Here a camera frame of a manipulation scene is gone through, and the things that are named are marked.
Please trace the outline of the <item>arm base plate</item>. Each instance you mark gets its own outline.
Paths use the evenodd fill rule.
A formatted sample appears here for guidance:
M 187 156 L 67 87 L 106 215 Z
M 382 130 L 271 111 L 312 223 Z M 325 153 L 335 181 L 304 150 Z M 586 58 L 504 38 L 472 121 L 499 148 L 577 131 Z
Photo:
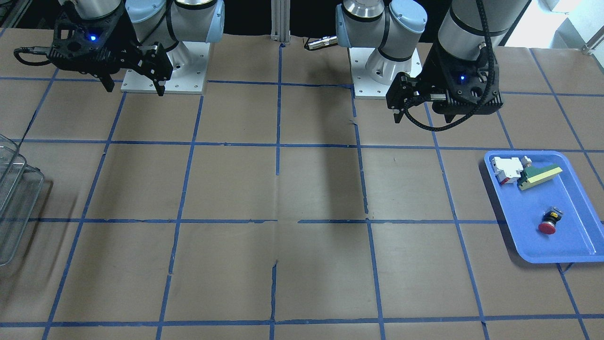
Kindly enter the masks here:
M 403 62 L 384 58 L 376 48 L 349 48 L 349 57 L 354 96 L 358 99 L 384 100 L 398 73 L 416 77 L 421 72 L 417 49 Z
M 213 45 L 205 42 L 180 42 L 174 50 L 168 52 L 173 72 L 165 82 L 165 94 L 202 95 Z M 126 93 L 157 94 L 151 80 L 128 70 L 121 91 Z

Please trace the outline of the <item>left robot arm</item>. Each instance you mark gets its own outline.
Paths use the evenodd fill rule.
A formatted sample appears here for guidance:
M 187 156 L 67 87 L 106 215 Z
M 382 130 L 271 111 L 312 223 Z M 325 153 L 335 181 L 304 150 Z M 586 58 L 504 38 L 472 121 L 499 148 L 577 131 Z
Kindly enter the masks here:
M 394 122 L 428 131 L 451 129 L 500 110 L 500 67 L 494 50 L 526 6 L 524 0 L 453 0 L 417 76 L 409 64 L 428 23 L 414 0 L 345 0 L 336 9 L 340 46 L 372 48 L 369 70 L 387 85 Z

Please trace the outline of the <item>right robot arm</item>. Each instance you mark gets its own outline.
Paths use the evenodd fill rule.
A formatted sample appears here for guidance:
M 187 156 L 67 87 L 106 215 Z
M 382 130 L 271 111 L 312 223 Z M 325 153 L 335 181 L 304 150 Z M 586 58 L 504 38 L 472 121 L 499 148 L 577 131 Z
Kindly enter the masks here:
M 107 91 L 200 95 L 210 47 L 224 32 L 222 0 L 62 0 L 47 59 Z

